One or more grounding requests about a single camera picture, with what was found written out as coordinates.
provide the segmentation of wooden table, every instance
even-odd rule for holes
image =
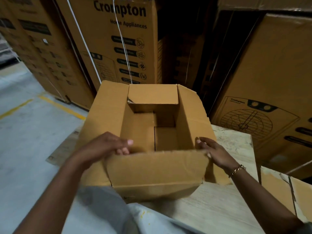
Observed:
[[[63,163],[73,151],[80,129],[47,158],[49,163]],[[213,130],[217,142],[258,181],[251,135],[214,125]],[[203,233],[264,233],[235,185],[204,182],[188,198],[142,204]]]

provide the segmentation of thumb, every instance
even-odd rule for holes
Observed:
[[[122,148],[127,148],[131,145],[133,145],[133,140],[131,139],[112,140],[110,142],[109,149],[110,150],[122,149]]]

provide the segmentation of person's right hand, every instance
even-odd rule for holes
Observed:
[[[239,167],[239,163],[216,141],[199,137],[196,141],[202,149],[206,149],[211,156],[212,161],[220,168],[222,168],[226,174],[231,174],[236,168]]]

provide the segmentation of fan grille drawing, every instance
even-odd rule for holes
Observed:
[[[255,110],[240,109],[225,114],[220,121],[222,127],[251,134],[262,139],[272,131],[271,120],[263,113]]]
[[[96,61],[95,65],[96,65],[96,68],[99,70],[101,79],[118,82],[115,74],[105,64]]]

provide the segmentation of yellow floor line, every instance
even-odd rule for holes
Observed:
[[[3,119],[3,118],[5,118],[5,117],[7,117],[7,116],[9,116],[9,115],[12,115],[14,112],[16,112],[17,110],[19,110],[21,107],[25,106],[27,103],[30,103],[31,101],[33,101],[33,99],[29,99],[29,100],[27,100],[26,102],[24,102],[24,103],[18,105],[17,107],[12,108],[11,110],[9,110],[9,111],[3,113],[2,115],[0,115],[0,120]]]
[[[75,116],[76,118],[79,118],[79,119],[81,119],[81,120],[85,120],[85,117],[84,117],[83,115],[80,115],[79,113],[77,113],[77,112],[75,112],[75,111],[73,111],[73,110],[71,110],[71,109],[69,109],[69,108],[67,108],[67,107],[65,107],[65,106],[63,106],[63,105],[61,105],[61,104],[59,104],[59,103],[53,102],[53,101],[52,101],[51,99],[49,99],[49,98],[46,98],[46,97],[44,97],[44,96],[38,96],[38,98],[40,98],[40,99],[42,99],[42,100],[44,100],[44,101],[46,101],[46,102],[52,104],[53,106],[55,106],[55,107],[57,107],[57,108],[59,108],[59,109],[65,111],[65,112],[67,112],[67,113],[69,113],[69,114],[72,114],[72,115]]]

